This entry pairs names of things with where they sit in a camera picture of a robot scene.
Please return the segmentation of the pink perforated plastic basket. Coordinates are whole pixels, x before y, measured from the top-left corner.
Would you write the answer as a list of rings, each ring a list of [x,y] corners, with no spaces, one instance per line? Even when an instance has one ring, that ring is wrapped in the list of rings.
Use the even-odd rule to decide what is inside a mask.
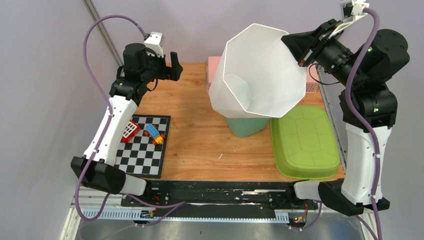
[[[206,92],[209,92],[210,86],[215,76],[215,72],[218,68],[219,62],[221,60],[220,56],[209,56],[207,59],[207,66],[205,68],[205,88]]]

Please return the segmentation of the white translucent bin liner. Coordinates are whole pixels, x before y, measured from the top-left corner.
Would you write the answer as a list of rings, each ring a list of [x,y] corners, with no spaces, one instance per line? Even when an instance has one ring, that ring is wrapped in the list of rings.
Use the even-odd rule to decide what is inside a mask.
[[[208,90],[226,118],[280,118],[306,95],[307,71],[281,38],[288,32],[253,23],[227,41]]]

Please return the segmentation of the mint green trash bin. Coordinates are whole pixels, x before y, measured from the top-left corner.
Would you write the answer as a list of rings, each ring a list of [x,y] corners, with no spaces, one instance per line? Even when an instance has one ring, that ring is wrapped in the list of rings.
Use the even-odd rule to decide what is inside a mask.
[[[251,136],[266,127],[269,118],[227,118],[225,117],[231,132],[239,138]]]

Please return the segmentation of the large lime green tub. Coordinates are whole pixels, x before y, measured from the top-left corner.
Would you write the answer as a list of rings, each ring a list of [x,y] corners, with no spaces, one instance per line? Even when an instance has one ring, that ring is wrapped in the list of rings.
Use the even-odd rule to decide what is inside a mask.
[[[298,105],[270,120],[277,170],[285,177],[322,180],[334,177],[341,164],[327,113],[320,107]]]

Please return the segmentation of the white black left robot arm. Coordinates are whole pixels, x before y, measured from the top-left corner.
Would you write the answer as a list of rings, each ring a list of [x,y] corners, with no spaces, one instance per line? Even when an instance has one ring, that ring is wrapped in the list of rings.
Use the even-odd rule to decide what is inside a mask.
[[[178,54],[170,52],[171,65],[152,46],[128,44],[123,51],[123,65],[106,96],[107,108],[99,129],[81,157],[75,156],[70,166],[80,185],[108,194],[130,194],[140,206],[149,206],[153,193],[149,181],[116,168],[118,147],[124,131],[143,96],[155,80],[178,81],[183,67]]]

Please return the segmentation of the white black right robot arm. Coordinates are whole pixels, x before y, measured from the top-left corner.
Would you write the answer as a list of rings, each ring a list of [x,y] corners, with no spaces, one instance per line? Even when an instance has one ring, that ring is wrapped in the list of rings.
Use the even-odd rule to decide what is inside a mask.
[[[298,209],[306,200],[314,200],[343,215],[357,216],[364,209],[390,207],[381,191],[381,172],[398,101],[387,82],[409,63],[410,56],[402,34],[379,27],[372,29],[369,44],[351,52],[339,41],[341,25],[331,19],[315,30],[281,38],[300,67],[318,64],[344,85],[339,104],[348,143],[344,178],[296,181],[285,201]]]

